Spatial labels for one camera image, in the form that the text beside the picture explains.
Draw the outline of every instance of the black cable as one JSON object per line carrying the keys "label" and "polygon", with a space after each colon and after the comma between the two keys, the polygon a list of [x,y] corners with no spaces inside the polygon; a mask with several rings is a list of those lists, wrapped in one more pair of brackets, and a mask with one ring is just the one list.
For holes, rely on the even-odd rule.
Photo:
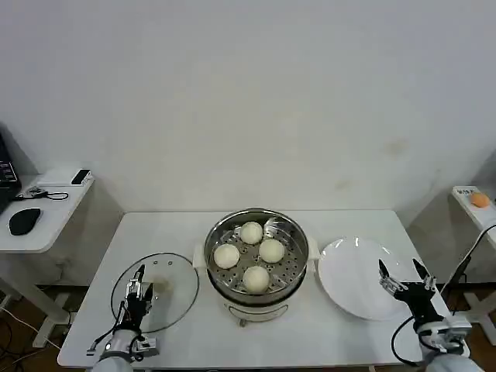
{"label": "black cable", "polygon": [[[465,273],[463,273],[463,274],[462,274],[462,276],[463,276],[463,275],[465,276],[465,283],[467,283],[467,282],[468,282],[468,276],[467,276]],[[456,300],[455,300],[455,306],[453,307],[453,312],[451,313],[451,315],[455,315],[455,314],[456,314],[456,312],[458,311],[458,304],[460,303],[460,299],[461,299],[461,297],[462,297],[462,293],[460,292],[460,293],[457,295],[457,297],[456,297]]]}
{"label": "black cable", "polygon": [[93,341],[93,345],[95,345],[95,346],[98,345],[106,336],[108,336],[110,334],[111,331],[113,331],[116,328],[117,323],[119,323],[119,318],[121,317],[121,311],[123,308],[124,308],[124,301],[121,301],[121,303],[119,305],[119,313],[117,314],[117,319],[115,320],[114,325],[112,326],[111,329],[109,329],[103,335],[101,335],[100,337],[95,339],[95,341]]}
{"label": "black cable", "polygon": [[34,196],[24,196],[23,194],[17,195],[12,199],[12,202],[22,202],[24,200],[33,200],[33,199],[41,199],[41,198],[47,198],[50,200],[65,200],[69,198],[69,194],[67,192],[40,192],[39,194],[35,194]]}
{"label": "black cable", "polygon": [[472,253],[475,251],[475,249],[477,248],[477,246],[481,242],[481,240],[484,237],[484,235],[486,235],[487,232],[489,230],[493,229],[494,227],[496,227],[496,224],[493,224],[493,225],[487,227],[484,231],[482,231],[479,234],[479,237],[477,238],[477,240],[475,241],[475,243],[473,244],[473,246],[469,249],[469,251],[467,252],[467,254],[465,255],[465,257],[460,261],[460,263],[458,264],[458,266],[456,266],[456,269],[453,272],[453,274],[450,276],[449,280],[441,288],[441,291],[440,291],[440,294],[441,295],[449,287],[449,285],[450,285],[450,283],[452,281],[456,281],[456,282],[460,281],[460,278],[461,278],[462,274],[464,274],[464,271],[467,268],[468,263],[470,262]]}
{"label": "black cable", "polygon": [[142,337],[141,333],[139,335],[134,336],[133,339],[131,340],[131,344],[129,345],[129,357],[134,357],[134,359],[138,362],[143,360],[143,355],[141,353],[136,353],[133,355],[133,345],[141,337]]}
{"label": "black cable", "polygon": [[426,347],[427,349],[429,350],[432,350],[432,351],[436,351],[438,353],[441,352],[441,350],[439,350],[437,347],[434,347],[434,346],[430,346],[429,344],[425,343],[425,341],[422,339],[422,336],[418,335],[418,341],[424,346]]}
{"label": "black cable", "polygon": [[[52,198],[52,196],[58,196],[62,195],[61,198]],[[50,200],[65,200],[69,198],[69,194],[67,192],[49,192],[46,194],[45,198],[50,199]]]}
{"label": "black cable", "polygon": [[400,326],[397,327],[394,331],[393,336],[391,337],[391,351],[393,352],[396,359],[398,359],[400,362],[410,367],[418,367],[418,364],[416,362],[412,362],[411,360],[403,359],[402,357],[400,357],[398,353],[396,353],[396,349],[394,348],[394,340],[396,339],[396,336],[399,334],[401,329],[406,326],[406,324],[411,320],[413,320],[413,315],[410,318],[406,319],[402,324],[400,324]]}

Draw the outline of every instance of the stainless steel steamer pot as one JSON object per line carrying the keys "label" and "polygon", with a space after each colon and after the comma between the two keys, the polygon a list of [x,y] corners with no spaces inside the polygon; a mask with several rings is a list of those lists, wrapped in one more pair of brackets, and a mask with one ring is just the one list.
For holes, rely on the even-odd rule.
{"label": "stainless steel steamer pot", "polygon": [[[263,227],[263,239],[277,239],[286,248],[278,263],[266,263],[259,254],[258,244],[241,241],[239,231],[245,222],[258,222]],[[235,267],[222,269],[215,264],[214,251],[229,243],[239,250]],[[263,307],[289,298],[305,277],[308,261],[308,240],[301,227],[282,213],[263,208],[249,208],[234,212],[215,224],[204,245],[208,277],[214,288],[225,298],[243,306]],[[262,266],[270,275],[269,288],[261,294],[249,293],[243,286],[243,274],[248,267]]]}

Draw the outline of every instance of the white wall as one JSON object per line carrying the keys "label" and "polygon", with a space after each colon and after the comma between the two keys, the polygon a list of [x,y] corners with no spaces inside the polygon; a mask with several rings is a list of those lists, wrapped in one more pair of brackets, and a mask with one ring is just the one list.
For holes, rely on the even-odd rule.
{"label": "white wall", "polygon": [[495,2],[0,4],[0,120],[127,211],[392,208],[496,140]]}

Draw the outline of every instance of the wooden floor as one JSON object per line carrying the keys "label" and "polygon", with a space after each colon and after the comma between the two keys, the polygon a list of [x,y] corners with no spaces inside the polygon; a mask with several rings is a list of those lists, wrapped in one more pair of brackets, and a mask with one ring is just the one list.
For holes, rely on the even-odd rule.
{"label": "wooden floor", "polygon": [[[46,290],[47,294],[55,297],[57,293],[67,288],[49,288]],[[83,288],[70,288],[71,297],[67,302],[65,308],[69,311],[77,311],[81,301],[84,297],[85,289]],[[477,290],[474,291],[479,298],[484,298],[491,291],[489,290]],[[457,298],[460,298],[458,309],[467,309],[467,303],[464,301],[463,296],[458,296],[460,292],[454,291],[450,296],[449,307],[453,308]],[[25,299],[19,302],[13,302],[9,306],[9,311],[14,313],[18,318],[28,322],[35,328],[39,328],[43,322],[43,313],[40,312],[36,307]],[[496,313],[491,315],[493,321],[496,321]],[[12,353],[22,354],[31,353],[39,351],[39,349],[33,349],[31,343],[35,336],[35,332],[28,327],[18,323],[16,320],[12,319],[10,315],[6,313],[0,314],[0,355],[4,354],[3,350],[6,348],[9,342],[9,329],[5,323],[8,323],[12,328],[12,341],[9,345],[9,351]],[[64,342],[66,331],[65,326],[57,327],[51,339],[58,345],[62,345]],[[492,346],[486,339],[482,329],[475,325],[472,333],[468,338],[468,343],[472,353],[472,359],[475,360],[481,368],[486,372],[496,372],[496,346]],[[19,358],[19,355],[4,354],[0,357],[0,372],[58,372],[58,371],[69,371],[68,369],[62,368],[57,365],[57,349],[54,347],[48,347],[41,351],[37,355],[33,355],[25,358],[22,362],[12,365],[12,363]],[[351,367],[351,368],[325,368],[325,370],[336,371],[346,371],[346,372],[367,372],[366,367]],[[414,369],[406,366],[387,366],[387,367],[376,367],[377,371],[381,372],[401,372],[401,371],[413,371]],[[79,369],[70,369],[70,371],[84,371]]]}

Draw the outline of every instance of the white table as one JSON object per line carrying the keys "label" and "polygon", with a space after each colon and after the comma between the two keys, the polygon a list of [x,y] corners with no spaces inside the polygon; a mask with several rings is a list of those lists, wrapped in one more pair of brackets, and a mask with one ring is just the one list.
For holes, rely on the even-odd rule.
{"label": "white table", "polygon": [[[480,229],[496,224],[496,205],[493,202],[485,208],[478,208],[470,203],[470,195],[474,192],[480,192],[475,186],[456,186],[453,188],[452,195],[460,203],[462,208],[467,212],[475,225]],[[486,233],[491,245],[496,248],[496,227]],[[479,323],[489,342],[496,346],[496,327],[489,314],[496,310],[496,291],[487,296],[484,300],[479,301],[474,293],[464,293],[463,296],[470,306],[468,312],[460,312],[467,317],[472,323]]]}
{"label": "white table", "polygon": [[[21,180],[21,192],[36,185],[36,176],[22,177]],[[0,214],[0,255],[3,257],[0,260],[0,278],[48,315],[40,330],[42,336],[49,335],[56,324],[67,324],[69,321],[67,312],[62,309],[68,294],[59,294],[57,300],[53,301],[33,283],[29,272],[22,265],[22,258],[19,255],[9,256],[9,253],[42,253],[51,248],[92,183],[93,179],[83,186],[43,187],[48,192],[67,192],[69,197],[63,201],[46,198],[15,201]],[[28,208],[42,210],[38,222],[28,234],[12,235],[9,231],[10,218],[18,211]],[[45,345],[46,341],[42,336],[35,338],[33,346]]]}
{"label": "white table", "polygon": [[[392,211],[285,213],[317,240],[319,248],[341,236],[359,235],[383,243],[403,260],[419,259]],[[126,214],[81,304],[58,363],[64,367],[90,367],[98,360],[105,340],[95,356],[86,356],[86,349],[112,327],[112,287],[130,264],[151,253],[162,252],[175,252],[191,259],[195,245],[203,243],[208,231],[225,214]],[[439,294],[433,303],[439,313],[448,314]],[[205,273],[201,273],[198,297],[189,313],[169,329],[154,333],[160,342],[160,354],[133,366],[143,369],[258,368],[398,363],[391,352],[391,335],[409,315],[405,309],[388,322],[356,318],[335,305],[315,275],[309,274],[291,298],[288,311],[280,318],[240,328],[222,307]],[[405,358],[422,358],[411,326],[400,332],[397,348]]]}

